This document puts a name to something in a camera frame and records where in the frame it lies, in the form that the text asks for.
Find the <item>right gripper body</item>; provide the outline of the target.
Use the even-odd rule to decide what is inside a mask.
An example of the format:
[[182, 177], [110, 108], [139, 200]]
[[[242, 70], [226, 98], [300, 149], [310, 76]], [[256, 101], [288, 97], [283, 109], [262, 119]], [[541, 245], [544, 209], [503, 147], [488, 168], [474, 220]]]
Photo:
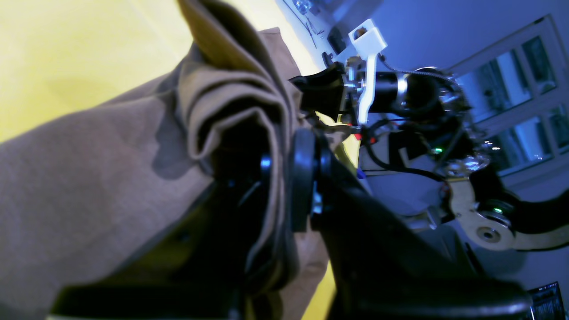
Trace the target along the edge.
[[344, 91], [353, 125], [366, 125], [370, 113], [415, 118], [437, 106], [445, 77], [388, 66], [383, 55], [388, 44], [372, 19], [349, 31], [348, 39], [356, 51], [344, 63]]

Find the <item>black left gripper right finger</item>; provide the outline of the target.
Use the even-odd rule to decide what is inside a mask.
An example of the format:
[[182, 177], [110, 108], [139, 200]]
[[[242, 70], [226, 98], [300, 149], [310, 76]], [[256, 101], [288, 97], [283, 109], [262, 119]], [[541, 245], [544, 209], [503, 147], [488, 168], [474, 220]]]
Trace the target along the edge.
[[520, 320], [519, 285], [474, 275], [410, 231], [329, 148], [301, 128], [291, 149], [291, 224], [320, 233], [336, 296], [330, 320]]

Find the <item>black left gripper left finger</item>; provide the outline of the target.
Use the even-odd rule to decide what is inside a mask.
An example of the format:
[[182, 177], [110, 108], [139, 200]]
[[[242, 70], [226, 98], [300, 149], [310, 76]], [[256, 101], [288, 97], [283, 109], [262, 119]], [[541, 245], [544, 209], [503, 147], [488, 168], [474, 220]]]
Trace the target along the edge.
[[209, 187], [99, 281], [61, 290], [51, 320], [253, 320], [247, 257], [261, 232], [272, 160]]

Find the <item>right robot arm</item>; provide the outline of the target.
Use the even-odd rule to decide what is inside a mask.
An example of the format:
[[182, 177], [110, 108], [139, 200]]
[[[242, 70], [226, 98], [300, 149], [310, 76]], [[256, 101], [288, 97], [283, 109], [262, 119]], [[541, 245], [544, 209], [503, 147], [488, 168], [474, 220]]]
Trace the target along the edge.
[[540, 251], [568, 245], [568, 193], [524, 202], [499, 177], [489, 141], [471, 117], [455, 77], [436, 67], [414, 71], [387, 63], [386, 41], [372, 20], [349, 33], [356, 49], [344, 63], [296, 76], [303, 109], [347, 115], [363, 148], [363, 171], [423, 176], [447, 188], [443, 219], [456, 220], [480, 247]]

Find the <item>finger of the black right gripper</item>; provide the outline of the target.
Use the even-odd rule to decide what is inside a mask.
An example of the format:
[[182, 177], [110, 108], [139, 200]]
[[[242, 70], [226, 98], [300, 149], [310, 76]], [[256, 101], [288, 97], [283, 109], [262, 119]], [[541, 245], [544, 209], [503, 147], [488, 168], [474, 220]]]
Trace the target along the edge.
[[301, 92], [302, 111], [338, 116], [345, 103], [344, 76], [342, 63], [334, 62], [319, 73], [296, 76], [289, 82]]

